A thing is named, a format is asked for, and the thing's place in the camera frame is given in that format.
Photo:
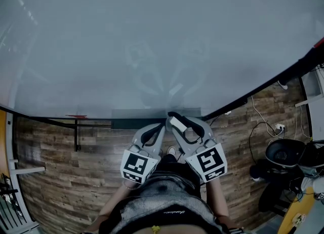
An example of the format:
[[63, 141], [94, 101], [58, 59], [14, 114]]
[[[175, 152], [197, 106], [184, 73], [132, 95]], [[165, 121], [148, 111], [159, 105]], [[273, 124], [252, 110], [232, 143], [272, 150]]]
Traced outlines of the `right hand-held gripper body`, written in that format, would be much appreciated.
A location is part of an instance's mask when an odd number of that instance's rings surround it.
[[225, 153], [215, 139], [207, 140], [195, 151], [186, 154], [185, 161], [200, 177], [201, 183], [210, 182], [227, 173]]

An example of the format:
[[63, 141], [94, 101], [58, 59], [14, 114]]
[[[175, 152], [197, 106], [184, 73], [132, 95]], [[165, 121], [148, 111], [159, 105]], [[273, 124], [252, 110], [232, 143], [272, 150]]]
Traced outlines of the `person's left forearm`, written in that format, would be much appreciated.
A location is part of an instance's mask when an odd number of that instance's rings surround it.
[[124, 180], [121, 187], [119, 187], [118, 190], [109, 198], [107, 203], [100, 210], [96, 219], [82, 232], [82, 234], [95, 233], [96, 231], [98, 231], [100, 224], [109, 218], [114, 207], [120, 201], [127, 198], [131, 191], [135, 190], [138, 186], [138, 183], [132, 182], [130, 180]]

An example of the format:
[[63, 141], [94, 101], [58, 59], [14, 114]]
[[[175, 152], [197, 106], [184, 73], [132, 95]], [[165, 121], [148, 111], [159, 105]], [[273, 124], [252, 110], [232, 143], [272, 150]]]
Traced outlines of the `black metal railing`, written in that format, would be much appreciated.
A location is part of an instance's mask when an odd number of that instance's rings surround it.
[[17, 200], [18, 189], [11, 179], [0, 174], [0, 234], [31, 234], [39, 227], [36, 221], [28, 220]]

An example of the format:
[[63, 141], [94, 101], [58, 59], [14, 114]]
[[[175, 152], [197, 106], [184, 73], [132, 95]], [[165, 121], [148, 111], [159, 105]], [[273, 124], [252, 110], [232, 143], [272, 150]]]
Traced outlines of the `wooden table white legs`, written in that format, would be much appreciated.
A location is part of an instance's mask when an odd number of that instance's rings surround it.
[[11, 179], [13, 188], [18, 189], [19, 194], [17, 195], [17, 200], [20, 208], [27, 215], [27, 219], [31, 220], [32, 218], [20, 190], [18, 176], [43, 172], [45, 171], [45, 167], [18, 169], [18, 163], [19, 161], [13, 155], [13, 115], [0, 110], [0, 174], [8, 176]]

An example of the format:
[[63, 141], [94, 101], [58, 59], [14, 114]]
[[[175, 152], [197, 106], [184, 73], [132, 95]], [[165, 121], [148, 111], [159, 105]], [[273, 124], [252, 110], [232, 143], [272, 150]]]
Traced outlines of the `black round stool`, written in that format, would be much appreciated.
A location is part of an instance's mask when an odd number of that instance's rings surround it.
[[267, 181], [267, 186], [262, 192], [259, 202], [258, 209], [260, 212], [273, 212], [276, 215], [284, 217], [286, 212], [281, 208], [288, 209], [290, 203], [282, 200], [281, 195], [287, 187], [278, 182]]

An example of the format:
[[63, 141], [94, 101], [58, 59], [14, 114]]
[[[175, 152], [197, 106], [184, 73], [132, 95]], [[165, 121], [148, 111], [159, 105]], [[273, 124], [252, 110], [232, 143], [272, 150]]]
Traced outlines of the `yellow round table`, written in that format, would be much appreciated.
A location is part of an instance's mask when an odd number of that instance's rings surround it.
[[294, 234], [305, 221], [315, 202], [312, 187], [305, 190], [302, 198], [295, 198], [283, 214], [283, 220], [277, 234]]

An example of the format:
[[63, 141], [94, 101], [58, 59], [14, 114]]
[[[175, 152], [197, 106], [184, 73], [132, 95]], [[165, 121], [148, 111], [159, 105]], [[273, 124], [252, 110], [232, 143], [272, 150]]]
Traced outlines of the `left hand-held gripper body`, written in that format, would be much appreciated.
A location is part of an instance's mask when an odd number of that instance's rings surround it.
[[124, 179], [143, 184], [156, 170], [161, 160], [160, 148], [131, 146], [124, 151], [120, 172]]

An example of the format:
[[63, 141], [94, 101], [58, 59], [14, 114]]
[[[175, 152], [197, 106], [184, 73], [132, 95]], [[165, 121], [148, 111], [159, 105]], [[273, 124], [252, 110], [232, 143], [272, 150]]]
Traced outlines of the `black shell chair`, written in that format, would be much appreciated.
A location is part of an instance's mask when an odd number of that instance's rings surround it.
[[297, 166], [304, 150], [305, 144], [302, 141], [279, 139], [268, 145], [265, 156], [276, 165], [293, 168]]

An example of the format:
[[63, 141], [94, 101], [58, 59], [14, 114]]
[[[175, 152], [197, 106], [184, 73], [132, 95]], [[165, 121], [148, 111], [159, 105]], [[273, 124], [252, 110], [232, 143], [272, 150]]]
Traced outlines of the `whiteboard on black stand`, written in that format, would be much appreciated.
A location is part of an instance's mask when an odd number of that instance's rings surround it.
[[0, 0], [0, 109], [209, 120], [305, 69], [324, 0]]

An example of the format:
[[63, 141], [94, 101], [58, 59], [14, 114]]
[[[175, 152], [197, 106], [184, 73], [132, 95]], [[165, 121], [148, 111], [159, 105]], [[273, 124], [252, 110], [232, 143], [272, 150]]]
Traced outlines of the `white whiteboard eraser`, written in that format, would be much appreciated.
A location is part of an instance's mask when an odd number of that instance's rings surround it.
[[187, 127], [174, 116], [170, 119], [170, 124], [178, 129], [181, 133], [187, 130]]

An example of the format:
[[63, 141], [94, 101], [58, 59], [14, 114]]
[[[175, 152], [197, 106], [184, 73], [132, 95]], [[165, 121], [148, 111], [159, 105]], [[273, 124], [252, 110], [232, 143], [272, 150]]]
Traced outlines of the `person's right forearm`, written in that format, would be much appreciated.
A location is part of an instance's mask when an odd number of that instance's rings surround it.
[[220, 178], [215, 178], [206, 183], [206, 194], [207, 204], [213, 214], [222, 224], [231, 228], [231, 220], [229, 219], [229, 211], [222, 191]]

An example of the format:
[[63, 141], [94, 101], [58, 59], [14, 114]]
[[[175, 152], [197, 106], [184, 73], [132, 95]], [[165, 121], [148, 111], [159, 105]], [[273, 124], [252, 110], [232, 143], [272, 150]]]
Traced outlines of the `person's black trousers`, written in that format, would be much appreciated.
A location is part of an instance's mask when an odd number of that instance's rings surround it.
[[177, 162], [176, 157], [173, 154], [165, 155], [156, 167], [152, 176], [174, 176], [184, 181], [188, 187], [186, 191], [193, 196], [201, 198], [200, 194], [200, 178], [191, 169], [187, 163]]

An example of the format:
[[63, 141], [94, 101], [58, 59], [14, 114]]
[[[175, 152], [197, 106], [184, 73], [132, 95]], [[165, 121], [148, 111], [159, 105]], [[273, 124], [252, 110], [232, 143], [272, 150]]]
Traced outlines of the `person's grey knit clothing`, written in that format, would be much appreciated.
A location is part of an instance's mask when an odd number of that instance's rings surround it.
[[133, 191], [129, 197], [120, 201], [111, 212], [139, 210], [140, 214], [154, 213], [172, 205], [180, 205], [199, 214], [207, 215], [202, 207], [206, 207], [213, 214], [210, 207], [201, 198], [190, 195], [186, 191], [186, 183], [174, 176], [153, 176], [142, 187]]

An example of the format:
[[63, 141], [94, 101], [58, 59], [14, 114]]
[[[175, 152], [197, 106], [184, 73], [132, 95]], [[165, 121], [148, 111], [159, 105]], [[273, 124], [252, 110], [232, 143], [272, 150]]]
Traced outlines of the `black open bag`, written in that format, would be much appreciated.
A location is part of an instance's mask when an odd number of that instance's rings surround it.
[[307, 143], [298, 164], [307, 168], [324, 167], [324, 140]]

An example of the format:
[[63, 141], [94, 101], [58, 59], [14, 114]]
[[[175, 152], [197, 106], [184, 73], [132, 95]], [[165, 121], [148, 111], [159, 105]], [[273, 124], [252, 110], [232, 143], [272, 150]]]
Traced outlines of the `person's black top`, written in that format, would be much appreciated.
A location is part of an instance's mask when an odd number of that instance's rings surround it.
[[124, 208], [115, 211], [109, 219], [100, 224], [99, 234], [132, 234], [146, 227], [178, 224], [201, 227], [207, 234], [246, 234], [241, 228], [228, 228], [224, 223], [220, 223], [206, 207], [202, 209], [207, 215], [199, 215], [180, 205], [143, 214], [140, 214], [138, 209]]

